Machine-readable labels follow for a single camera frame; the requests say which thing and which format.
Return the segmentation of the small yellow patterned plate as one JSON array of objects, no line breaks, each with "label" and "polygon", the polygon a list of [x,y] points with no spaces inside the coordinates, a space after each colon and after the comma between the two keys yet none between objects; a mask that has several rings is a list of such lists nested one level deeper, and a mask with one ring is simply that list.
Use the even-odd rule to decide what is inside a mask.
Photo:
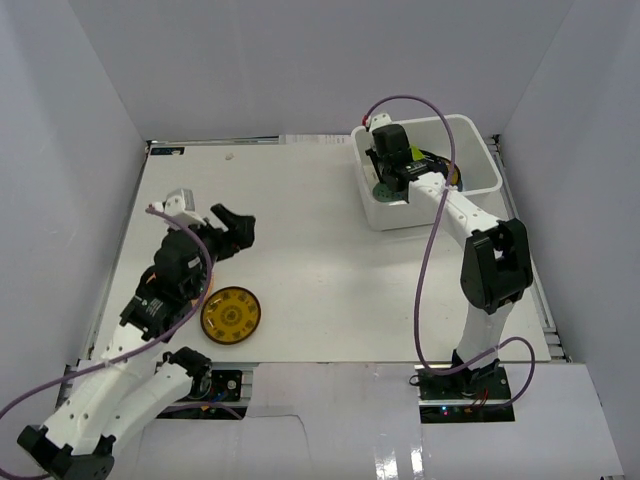
[{"label": "small yellow patterned plate", "polygon": [[229,286],[206,299],[200,312],[200,326],[209,340],[230,346],[248,339],[257,330],[261,316],[261,304],[250,290]]}]

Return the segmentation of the large yellow patterned plate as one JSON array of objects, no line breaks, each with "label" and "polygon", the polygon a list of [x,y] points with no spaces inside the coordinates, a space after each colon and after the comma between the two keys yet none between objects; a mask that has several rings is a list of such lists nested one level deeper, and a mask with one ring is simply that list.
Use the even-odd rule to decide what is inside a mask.
[{"label": "large yellow patterned plate", "polygon": [[447,168],[448,168],[447,178],[450,180],[450,185],[454,189],[462,192],[463,180],[462,180],[462,175],[459,167],[456,164],[453,164],[450,161],[448,161]]}]

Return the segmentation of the light green ceramic plate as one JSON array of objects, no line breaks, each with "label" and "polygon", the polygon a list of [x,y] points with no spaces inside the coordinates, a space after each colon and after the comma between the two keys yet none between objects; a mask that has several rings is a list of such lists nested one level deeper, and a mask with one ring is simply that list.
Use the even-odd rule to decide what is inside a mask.
[{"label": "light green ceramic plate", "polygon": [[373,198],[380,203],[406,202],[403,192],[393,192],[386,184],[377,183],[372,189]]}]

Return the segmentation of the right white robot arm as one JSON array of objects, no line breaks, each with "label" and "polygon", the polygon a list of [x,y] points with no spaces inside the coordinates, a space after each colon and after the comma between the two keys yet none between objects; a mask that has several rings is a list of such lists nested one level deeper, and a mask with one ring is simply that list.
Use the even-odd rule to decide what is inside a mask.
[{"label": "right white robot arm", "polygon": [[533,283],[527,229],[518,219],[488,213],[460,191],[454,154],[424,152],[415,158],[404,126],[382,116],[370,120],[367,129],[373,145],[366,154],[380,184],[409,205],[433,210],[434,228],[443,228],[462,249],[466,322],[451,367],[436,373],[451,375],[459,396],[475,398],[498,366],[508,316]]}]

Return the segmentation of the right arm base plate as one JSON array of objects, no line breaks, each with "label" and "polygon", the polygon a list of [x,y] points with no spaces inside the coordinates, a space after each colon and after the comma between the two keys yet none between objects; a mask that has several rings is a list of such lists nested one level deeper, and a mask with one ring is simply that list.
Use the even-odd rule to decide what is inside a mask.
[{"label": "right arm base plate", "polygon": [[511,399],[504,367],[472,385],[454,376],[434,376],[417,369],[408,383],[417,388],[420,421],[423,425],[511,423],[512,406],[499,408]]}]

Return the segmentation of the lime green plate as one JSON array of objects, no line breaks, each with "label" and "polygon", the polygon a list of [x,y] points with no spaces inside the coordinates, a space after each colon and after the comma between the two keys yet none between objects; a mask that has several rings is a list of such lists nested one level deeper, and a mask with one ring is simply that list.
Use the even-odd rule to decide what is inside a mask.
[{"label": "lime green plate", "polygon": [[412,159],[414,161],[420,160],[423,158],[423,154],[421,152],[421,150],[418,147],[412,146],[411,147],[411,155],[412,155]]}]

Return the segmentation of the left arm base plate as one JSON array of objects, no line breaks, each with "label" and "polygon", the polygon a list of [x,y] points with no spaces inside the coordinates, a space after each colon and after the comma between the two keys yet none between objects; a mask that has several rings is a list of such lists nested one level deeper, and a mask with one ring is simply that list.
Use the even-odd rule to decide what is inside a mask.
[{"label": "left arm base plate", "polygon": [[243,372],[236,369],[214,369],[203,389],[194,397],[203,402],[238,402],[242,398]]}]

